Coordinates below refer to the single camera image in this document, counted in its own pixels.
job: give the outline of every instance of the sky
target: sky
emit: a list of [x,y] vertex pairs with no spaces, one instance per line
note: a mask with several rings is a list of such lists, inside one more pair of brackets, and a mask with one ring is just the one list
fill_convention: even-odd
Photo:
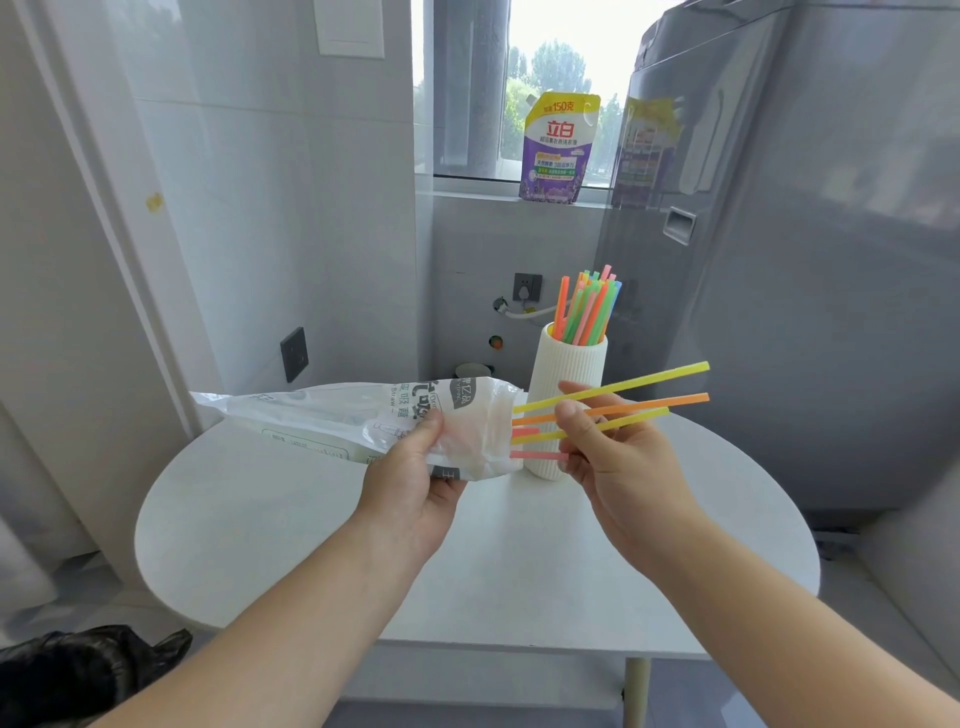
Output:
[[542,43],[567,42],[587,60],[592,93],[604,102],[626,93],[640,39],[681,0],[512,0],[510,44],[527,56]]

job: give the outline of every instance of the light switch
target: light switch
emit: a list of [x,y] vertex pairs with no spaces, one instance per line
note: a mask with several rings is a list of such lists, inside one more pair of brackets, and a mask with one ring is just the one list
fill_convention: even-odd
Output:
[[313,0],[322,56],[382,59],[381,0]]

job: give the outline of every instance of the purple detergent bag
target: purple detergent bag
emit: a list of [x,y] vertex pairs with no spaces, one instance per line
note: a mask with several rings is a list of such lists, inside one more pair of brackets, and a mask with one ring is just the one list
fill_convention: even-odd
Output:
[[584,183],[600,118],[600,97],[547,91],[527,114],[520,197],[570,205]]

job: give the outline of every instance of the yellow label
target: yellow label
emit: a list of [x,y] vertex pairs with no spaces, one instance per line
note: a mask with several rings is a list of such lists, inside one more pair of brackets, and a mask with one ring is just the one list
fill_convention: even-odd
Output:
[[677,121],[677,113],[673,109],[674,101],[671,98],[660,99],[627,99],[627,120],[644,119],[650,121],[675,139],[680,138],[681,126]]
[[526,126],[529,127],[537,119],[555,113],[599,113],[600,97],[593,93],[560,93],[547,91],[527,114]]

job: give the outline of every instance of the right hand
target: right hand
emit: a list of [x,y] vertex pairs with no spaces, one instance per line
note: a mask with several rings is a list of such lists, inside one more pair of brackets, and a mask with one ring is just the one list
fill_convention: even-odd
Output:
[[[585,384],[560,383],[564,394],[586,389]],[[590,407],[626,403],[617,395],[583,402]],[[686,484],[673,447],[650,423],[601,432],[574,401],[558,403],[556,414],[567,433],[560,445],[570,455],[566,471],[583,486],[613,546],[650,576],[658,560],[707,517]]]

